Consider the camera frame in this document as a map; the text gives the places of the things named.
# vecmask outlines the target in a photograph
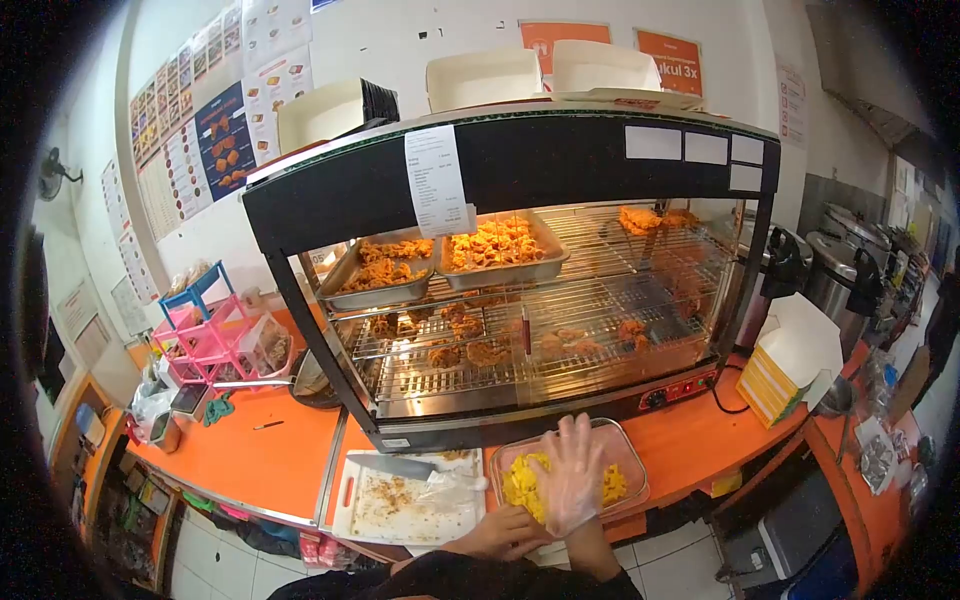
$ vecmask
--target hand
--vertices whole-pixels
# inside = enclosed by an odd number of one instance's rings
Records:
[[[515,561],[552,541],[527,509],[505,504],[486,513],[470,533],[441,549],[476,558]]]
[[[586,413],[560,419],[560,440],[552,431],[543,434],[550,472],[540,461],[530,461],[537,475],[540,502],[546,513],[546,530],[557,538],[600,513],[603,503],[603,446],[590,431]]]

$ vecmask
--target glass display case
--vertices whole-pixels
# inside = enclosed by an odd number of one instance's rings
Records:
[[[446,124],[477,229],[424,239],[403,139]],[[527,103],[336,140],[268,167],[243,199],[310,350],[376,447],[438,450],[705,391],[754,286],[779,168],[772,134],[711,115]],[[732,284],[749,201],[758,239]],[[731,214],[732,240],[704,225]],[[311,255],[334,244],[345,251],[316,269]]]

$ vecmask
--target green cloth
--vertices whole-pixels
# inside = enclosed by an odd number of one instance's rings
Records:
[[[225,417],[233,412],[233,404],[227,400],[230,397],[232,392],[226,392],[222,396],[210,400],[206,404],[206,410],[204,411],[204,427],[209,427],[213,423],[220,420],[220,417]]]

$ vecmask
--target orange poster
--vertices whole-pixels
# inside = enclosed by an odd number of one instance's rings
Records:
[[[547,23],[519,21],[523,47],[536,50],[540,57],[540,72],[553,75],[553,42],[558,39],[584,39],[610,43],[610,25],[599,23]]]
[[[634,31],[637,50],[649,54],[657,63],[663,89],[704,97],[699,43],[640,29]]]

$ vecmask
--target gloved hand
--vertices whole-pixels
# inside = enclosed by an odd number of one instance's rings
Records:
[[[593,439],[586,413],[560,420],[560,439],[553,431],[543,434],[550,471],[540,461],[530,461],[537,475],[546,530],[564,538],[600,513],[603,502],[603,446]]]

